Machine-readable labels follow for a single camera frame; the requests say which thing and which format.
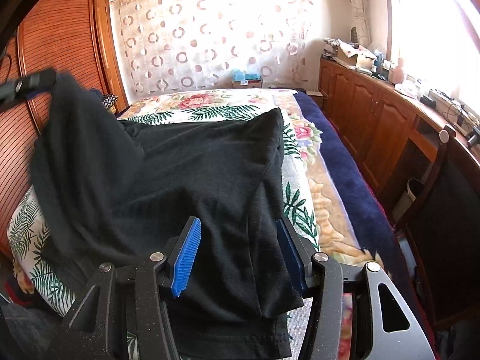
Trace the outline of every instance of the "box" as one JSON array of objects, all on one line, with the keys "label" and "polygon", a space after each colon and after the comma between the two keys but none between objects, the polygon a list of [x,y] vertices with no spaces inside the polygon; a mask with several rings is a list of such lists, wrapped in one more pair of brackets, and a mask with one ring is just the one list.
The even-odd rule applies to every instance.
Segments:
[{"label": "box", "polygon": [[343,62],[348,63],[351,66],[356,66],[357,68],[363,68],[371,71],[371,68],[374,66],[374,62],[377,57],[367,50],[362,45],[358,46],[358,49],[354,49],[348,43],[338,40],[340,47],[338,48],[337,58]]},{"label": "box", "polygon": [[234,89],[246,89],[246,88],[261,88],[263,79],[248,79],[245,81],[232,80],[232,86]]},{"label": "box", "polygon": [[375,60],[369,57],[366,57],[363,52],[359,52],[351,57],[347,57],[341,48],[338,49],[337,58],[348,63],[351,66],[356,66],[358,68],[364,68],[371,71],[371,68],[374,66]]}]

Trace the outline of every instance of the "patterned curtain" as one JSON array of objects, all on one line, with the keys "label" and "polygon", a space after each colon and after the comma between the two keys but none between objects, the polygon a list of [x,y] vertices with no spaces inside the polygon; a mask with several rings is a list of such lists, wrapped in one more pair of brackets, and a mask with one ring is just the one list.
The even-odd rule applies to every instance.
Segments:
[{"label": "patterned curtain", "polygon": [[370,46],[370,31],[368,29],[366,9],[367,0],[351,0],[353,5],[353,21],[357,29],[358,42],[364,46]]},{"label": "patterned curtain", "polygon": [[231,72],[305,86],[311,0],[115,0],[124,77],[136,99],[231,88]]}]

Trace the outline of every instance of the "green leaf pattern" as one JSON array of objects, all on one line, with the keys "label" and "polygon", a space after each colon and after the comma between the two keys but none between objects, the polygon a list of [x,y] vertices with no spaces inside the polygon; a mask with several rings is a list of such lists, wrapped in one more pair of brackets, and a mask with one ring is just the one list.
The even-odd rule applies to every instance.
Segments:
[{"label": "green leaf pattern", "polygon": [[315,250],[319,251],[318,244],[318,225],[315,222],[314,210],[308,210],[305,206],[307,199],[300,199],[300,189],[292,195],[292,188],[288,182],[285,187],[284,216],[290,219],[297,233],[307,238]]},{"label": "green leaf pattern", "polygon": [[204,119],[221,117],[224,120],[250,120],[258,116],[259,108],[256,105],[224,105],[219,107],[203,107],[186,110],[190,114],[189,120],[199,122]]},{"label": "green leaf pattern", "polygon": [[35,237],[32,225],[39,210],[40,207],[38,203],[32,199],[32,191],[29,188],[22,198],[20,205],[15,210],[9,224],[11,250],[18,259],[25,258],[30,249],[32,239]]},{"label": "green leaf pattern", "polygon": [[128,358],[130,360],[139,360],[138,355],[138,340],[135,334],[127,332],[127,347],[128,347]]},{"label": "green leaf pattern", "polygon": [[283,150],[285,151],[285,155],[293,155],[293,157],[298,160],[302,159],[300,157],[297,138],[295,138],[295,132],[290,123],[283,126]]},{"label": "green leaf pattern", "polygon": [[132,117],[129,117],[127,120],[130,120],[132,122],[137,122],[137,123],[158,125],[166,121],[167,119],[171,118],[173,114],[174,114],[173,111],[157,112],[155,114],[132,116]]},{"label": "green leaf pattern", "polygon": [[52,308],[64,317],[75,301],[75,294],[64,285],[50,266],[39,259],[30,273],[30,280],[38,293],[46,300]]}]

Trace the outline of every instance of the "metal screw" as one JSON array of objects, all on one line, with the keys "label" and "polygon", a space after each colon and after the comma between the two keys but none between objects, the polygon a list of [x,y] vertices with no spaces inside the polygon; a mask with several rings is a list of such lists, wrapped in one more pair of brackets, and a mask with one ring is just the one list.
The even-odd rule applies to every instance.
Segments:
[{"label": "metal screw", "polygon": [[375,261],[370,261],[367,263],[367,269],[372,272],[380,271],[380,265]]},{"label": "metal screw", "polygon": [[162,261],[162,260],[163,260],[163,257],[164,257],[164,255],[163,255],[163,253],[160,252],[160,251],[157,251],[157,252],[152,253],[152,254],[150,255],[150,259],[151,259],[152,261]]},{"label": "metal screw", "polygon": [[328,254],[326,253],[323,253],[322,251],[318,252],[318,253],[315,253],[313,255],[313,258],[316,259],[317,261],[327,261],[328,260]]},{"label": "metal screw", "polygon": [[110,264],[109,262],[104,262],[103,264],[100,264],[98,269],[100,270],[100,272],[103,273],[108,272],[110,269],[112,269],[112,264]]}]

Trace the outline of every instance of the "cabinet door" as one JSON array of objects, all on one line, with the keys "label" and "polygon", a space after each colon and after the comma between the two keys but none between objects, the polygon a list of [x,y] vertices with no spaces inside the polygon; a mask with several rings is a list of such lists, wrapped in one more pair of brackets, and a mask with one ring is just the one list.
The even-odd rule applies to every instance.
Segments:
[{"label": "cabinet door", "polygon": [[333,97],[330,96],[332,100],[329,101],[331,104],[326,115],[335,130],[340,132],[347,124],[350,115],[351,82],[344,68],[334,71],[334,75]]},{"label": "cabinet door", "polygon": [[374,128],[373,109],[378,105],[378,88],[368,79],[352,77],[352,95],[349,102],[351,117],[342,131],[342,140],[352,157],[361,161]]},{"label": "cabinet door", "polygon": [[331,95],[333,94],[333,73],[329,62],[320,60],[320,76],[318,78],[318,90],[323,95],[323,112],[328,115],[333,104]]},{"label": "cabinet door", "polygon": [[399,95],[380,90],[372,110],[374,130],[360,169],[378,195],[395,168],[409,137],[415,113]]}]

